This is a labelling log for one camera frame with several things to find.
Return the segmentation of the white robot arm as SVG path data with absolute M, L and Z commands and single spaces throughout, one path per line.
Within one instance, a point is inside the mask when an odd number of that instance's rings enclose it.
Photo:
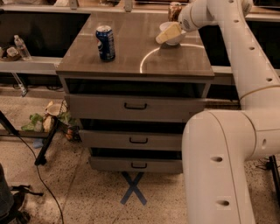
M 188 224 L 256 224 L 244 163 L 280 151 L 280 82 L 245 17 L 252 0 L 193 0 L 179 14 L 192 32 L 217 25 L 241 104 L 205 110 L 182 137 Z

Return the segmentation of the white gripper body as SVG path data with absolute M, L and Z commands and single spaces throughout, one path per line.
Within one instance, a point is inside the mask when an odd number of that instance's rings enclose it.
M 185 6 L 178 16 L 178 23 L 186 32 L 198 30 L 210 24 L 207 2 L 191 2 Z

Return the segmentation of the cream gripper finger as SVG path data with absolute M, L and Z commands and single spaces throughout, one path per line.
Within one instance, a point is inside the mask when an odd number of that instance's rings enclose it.
M 166 43 L 167 40 L 174 39 L 181 34 L 182 30 L 177 22 L 171 22 L 171 24 L 156 36 L 156 41 L 159 44 Z

